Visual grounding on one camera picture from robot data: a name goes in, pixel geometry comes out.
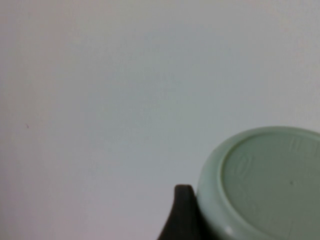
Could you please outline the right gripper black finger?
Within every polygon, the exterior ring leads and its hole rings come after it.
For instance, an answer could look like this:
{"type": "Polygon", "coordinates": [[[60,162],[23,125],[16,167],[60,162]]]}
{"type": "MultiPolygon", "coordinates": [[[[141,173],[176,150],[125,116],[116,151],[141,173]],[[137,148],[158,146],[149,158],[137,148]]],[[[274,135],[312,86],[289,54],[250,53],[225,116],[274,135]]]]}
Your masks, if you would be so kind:
{"type": "Polygon", "coordinates": [[[159,240],[215,240],[217,235],[208,229],[201,216],[193,187],[178,184],[174,187],[173,204],[158,236],[159,240]]]}

